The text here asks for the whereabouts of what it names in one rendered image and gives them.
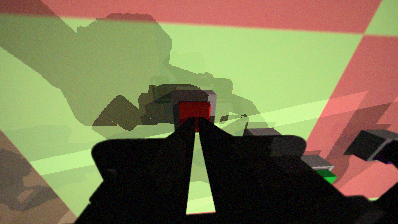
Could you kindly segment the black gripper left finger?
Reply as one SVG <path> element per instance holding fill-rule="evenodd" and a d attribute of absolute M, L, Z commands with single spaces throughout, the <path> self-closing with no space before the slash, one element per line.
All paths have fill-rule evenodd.
<path fill-rule="evenodd" d="M 95 144 L 92 159 L 107 175 L 169 172 L 179 215 L 186 214 L 195 142 L 195 117 L 166 138 L 108 139 Z"/>

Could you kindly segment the red button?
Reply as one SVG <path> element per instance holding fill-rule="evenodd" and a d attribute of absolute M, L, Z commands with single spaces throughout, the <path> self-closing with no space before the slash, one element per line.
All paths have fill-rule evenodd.
<path fill-rule="evenodd" d="M 199 117 L 214 124 L 217 95 L 213 90 L 175 90 L 172 94 L 174 129 L 195 117 L 195 133 L 199 133 Z"/>

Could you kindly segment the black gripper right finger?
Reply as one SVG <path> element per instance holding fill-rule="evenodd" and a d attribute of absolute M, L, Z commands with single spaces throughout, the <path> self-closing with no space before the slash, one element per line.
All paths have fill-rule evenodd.
<path fill-rule="evenodd" d="M 296 135 L 233 136 L 199 117 L 199 138 L 216 212 L 229 211 L 239 162 L 244 157 L 302 157 L 307 143 Z"/>

